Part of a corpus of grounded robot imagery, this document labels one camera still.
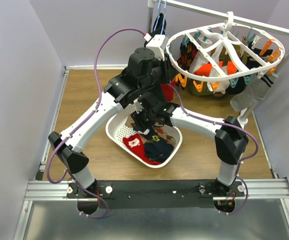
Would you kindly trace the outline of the navy santa sock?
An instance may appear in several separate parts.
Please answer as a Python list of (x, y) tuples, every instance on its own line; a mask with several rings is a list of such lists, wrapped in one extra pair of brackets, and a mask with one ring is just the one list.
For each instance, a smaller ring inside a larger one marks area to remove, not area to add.
[(151, 143), (159, 142), (163, 138), (155, 131), (153, 127), (146, 129), (144, 132), (137, 131), (138, 134), (142, 135), (146, 140)]

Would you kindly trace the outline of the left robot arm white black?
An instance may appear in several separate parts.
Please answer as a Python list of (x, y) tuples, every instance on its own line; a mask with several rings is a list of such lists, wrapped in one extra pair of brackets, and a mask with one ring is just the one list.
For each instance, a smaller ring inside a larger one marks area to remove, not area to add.
[(177, 104), (168, 102), (161, 84), (169, 84), (177, 71), (161, 47), (137, 48), (129, 57), (127, 67), (100, 89), (95, 103), (70, 127), (61, 133), (53, 131), (48, 140), (52, 156), (58, 156), (85, 198), (96, 190), (96, 179), (88, 168), (89, 158), (83, 153), (91, 137), (111, 117), (122, 112), (140, 98), (149, 105), (136, 118), (137, 130), (145, 132), (155, 123), (171, 126), (171, 116)]

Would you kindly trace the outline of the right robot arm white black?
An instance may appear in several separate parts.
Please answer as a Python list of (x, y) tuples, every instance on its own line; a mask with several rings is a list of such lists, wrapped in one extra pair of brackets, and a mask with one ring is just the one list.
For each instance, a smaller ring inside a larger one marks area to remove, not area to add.
[(157, 98), (146, 92), (133, 101), (131, 114), (141, 133), (149, 133), (154, 124), (184, 128), (214, 140), (220, 167), (211, 190), (226, 196), (233, 190), (239, 161), (248, 145), (248, 137), (239, 122), (232, 116), (226, 119), (194, 113), (183, 106)]

